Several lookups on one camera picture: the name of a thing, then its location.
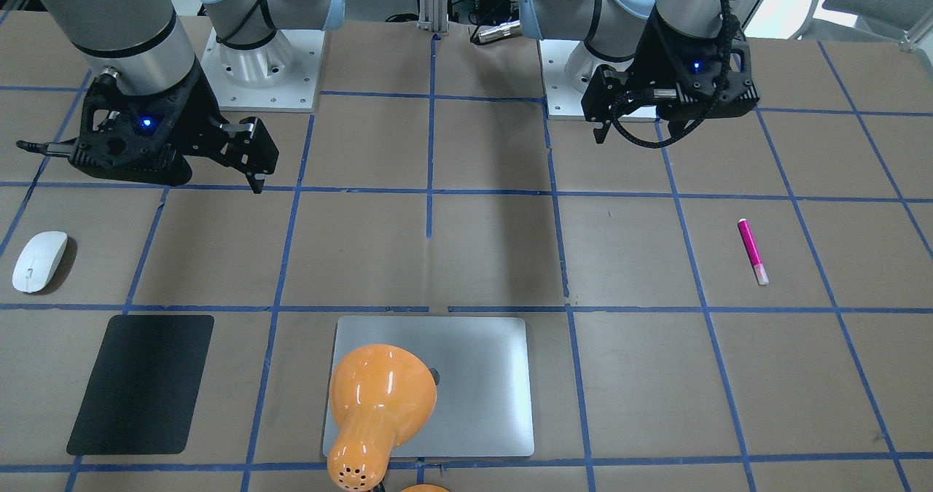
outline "black mouse pad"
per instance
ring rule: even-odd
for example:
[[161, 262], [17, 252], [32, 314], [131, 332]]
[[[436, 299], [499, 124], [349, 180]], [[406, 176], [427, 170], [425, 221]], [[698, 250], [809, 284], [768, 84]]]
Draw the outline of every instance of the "black mouse pad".
[[112, 317], [68, 453], [180, 453], [213, 329], [213, 316]]

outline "orange pear-shaped object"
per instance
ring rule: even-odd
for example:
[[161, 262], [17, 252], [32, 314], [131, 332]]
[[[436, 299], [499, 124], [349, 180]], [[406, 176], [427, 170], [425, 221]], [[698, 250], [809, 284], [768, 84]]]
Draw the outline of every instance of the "orange pear-shaped object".
[[397, 346], [350, 352], [330, 376], [330, 412], [340, 431], [327, 471], [337, 486], [359, 491], [386, 477], [392, 449], [413, 438], [437, 402], [427, 366]]

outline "marker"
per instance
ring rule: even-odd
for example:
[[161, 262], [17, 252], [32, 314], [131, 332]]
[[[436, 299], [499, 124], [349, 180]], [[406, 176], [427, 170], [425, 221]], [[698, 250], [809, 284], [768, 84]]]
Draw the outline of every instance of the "marker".
[[746, 244], [746, 253], [749, 253], [749, 260], [752, 268], [755, 269], [755, 277], [759, 281], [759, 286], [765, 286], [768, 283], [768, 274], [764, 270], [764, 263], [761, 262], [761, 256], [755, 246], [755, 237], [752, 235], [752, 229], [749, 221], [739, 219], [739, 233], [742, 233], [742, 242]]

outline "floor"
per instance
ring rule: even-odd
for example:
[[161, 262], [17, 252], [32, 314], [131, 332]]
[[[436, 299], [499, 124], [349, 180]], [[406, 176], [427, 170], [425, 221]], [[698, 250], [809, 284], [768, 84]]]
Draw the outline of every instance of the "floor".
[[[391, 492], [933, 490], [933, 85], [887, 44], [752, 52], [758, 110], [652, 151], [547, 120], [532, 41], [347, 23], [316, 113], [262, 115], [253, 195], [206, 160], [163, 189], [15, 149], [74, 136], [90, 75], [0, 15], [0, 270], [72, 238], [49, 289], [0, 284], [0, 489], [336, 490], [335, 323], [392, 313], [526, 320], [536, 452], [396, 460]], [[187, 448], [68, 456], [108, 319], [154, 312], [216, 317]]]

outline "computer mouse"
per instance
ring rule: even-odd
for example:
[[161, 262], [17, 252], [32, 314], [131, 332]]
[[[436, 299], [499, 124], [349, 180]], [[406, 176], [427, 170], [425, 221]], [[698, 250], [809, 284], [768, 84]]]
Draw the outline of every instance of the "computer mouse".
[[39, 292], [46, 287], [61, 262], [67, 243], [68, 236], [64, 232], [43, 232], [30, 239], [13, 268], [13, 287], [25, 293]]

